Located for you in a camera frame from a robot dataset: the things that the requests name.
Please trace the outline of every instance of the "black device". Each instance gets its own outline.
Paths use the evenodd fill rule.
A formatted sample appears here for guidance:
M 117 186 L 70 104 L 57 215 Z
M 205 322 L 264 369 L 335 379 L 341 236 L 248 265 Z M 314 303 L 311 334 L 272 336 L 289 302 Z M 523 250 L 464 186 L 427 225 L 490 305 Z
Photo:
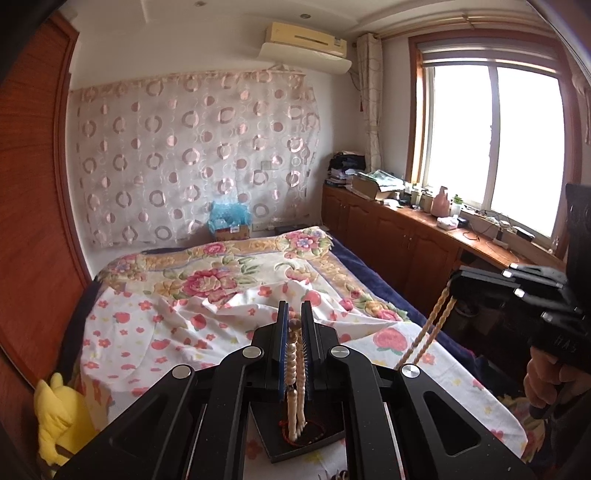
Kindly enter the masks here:
M 591 187 L 567 184 L 570 236 L 566 274 L 549 267 L 511 264 L 502 274 L 469 267 L 454 272 L 452 296 L 498 309 L 528 343 L 561 364 L 591 373 Z M 560 401 L 559 385 L 556 403 Z M 553 406 L 530 408 L 547 418 Z
M 400 480 L 393 433 L 409 480 L 535 478 L 419 367 L 372 365 L 339 345 L 333 328 L 314 322 L 309 301 L 301 311 L 307 399 L 339 406 L 352 480 Z M 282 301 L 277 322 L 257 329 L 250 346 L 218 366 L 177 365 L 55 479 L 241 479 L 249 404 L 283 402 L 287 328 Z

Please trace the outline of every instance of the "floral bedspread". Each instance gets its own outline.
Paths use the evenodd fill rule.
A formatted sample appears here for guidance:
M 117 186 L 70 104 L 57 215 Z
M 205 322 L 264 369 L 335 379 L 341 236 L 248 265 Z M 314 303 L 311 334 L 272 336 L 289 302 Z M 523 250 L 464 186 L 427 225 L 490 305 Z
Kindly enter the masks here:
M 100 430 L 173 366 L 218 364 L 277 319 L 280 300 L 333 326 L 341 343 L 393 367 L 420 327 L 376 298 L 330 253 L 317 228 L 181 252 L 128 255 L 100 274 L 105 285 L 86 321 L 80 387 Z M 515 417 L 436 341 L 420 367 L 520 456 L 527 443 Z M 245 478 L 310 478 L 346 467 L 337 442 L 270 464 L 249 425 Z
M 347 311 L 386 320 L 408 320 L 404 310 L 374 297 L 330 253 L 332 242 L 320 228 L 281 236 L 215 242 L 172 254 L 133 254 L 99 273 L 117 291 L 182 301 L 191 297 L 223 305 L 236 292 L 273 281 L 303 281 L 316 292 L 337 292 Z

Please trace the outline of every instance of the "pink bottle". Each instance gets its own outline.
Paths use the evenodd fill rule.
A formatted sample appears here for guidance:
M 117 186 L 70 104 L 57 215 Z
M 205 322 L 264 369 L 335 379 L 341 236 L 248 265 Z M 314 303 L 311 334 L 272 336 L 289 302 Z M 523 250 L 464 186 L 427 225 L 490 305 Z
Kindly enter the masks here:
M 449 216 L 449 200 L 447 198 L 447 187 L 441 187 L 439 193 L 433 200 L 431 215 L 435 217 Z

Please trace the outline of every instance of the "window blind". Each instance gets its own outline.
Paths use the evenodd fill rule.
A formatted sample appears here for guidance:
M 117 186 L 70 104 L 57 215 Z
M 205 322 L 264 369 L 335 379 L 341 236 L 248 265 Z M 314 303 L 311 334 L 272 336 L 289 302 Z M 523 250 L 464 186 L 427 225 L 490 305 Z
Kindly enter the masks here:
M 493 65 L 543 73 L 560 74 L 553 48 L 506 38 L 457 38 L 417 45 L 424 67 L 442 65 Z

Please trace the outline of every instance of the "wooden countertop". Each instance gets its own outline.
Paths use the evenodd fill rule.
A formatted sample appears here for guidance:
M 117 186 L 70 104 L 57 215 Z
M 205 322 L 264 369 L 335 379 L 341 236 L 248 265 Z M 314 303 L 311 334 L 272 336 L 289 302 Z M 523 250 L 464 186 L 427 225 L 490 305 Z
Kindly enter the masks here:
M 522 255 L 516 254 L 509 250 L 505 250 L 499 245 L 495 245 L 491 239 L 478 235 L 465 228 L 456 228 L 455 230 L 442 230 L 437 227 L 437 219 L 430 213 L 425 213 L 421 210 L 413 210 L 410 207 L 402 207 L 398 209 L 391 209 L 396 211 L 399 215 L 404 215 L 407 218 L 422 223 L 436 230 L 438 233 L 454 238 L 461 243 L 461 248 L 477 255 L 488 263 L 498 267 L 506 268 L 512 263 L 533 264 L 531 260 Z

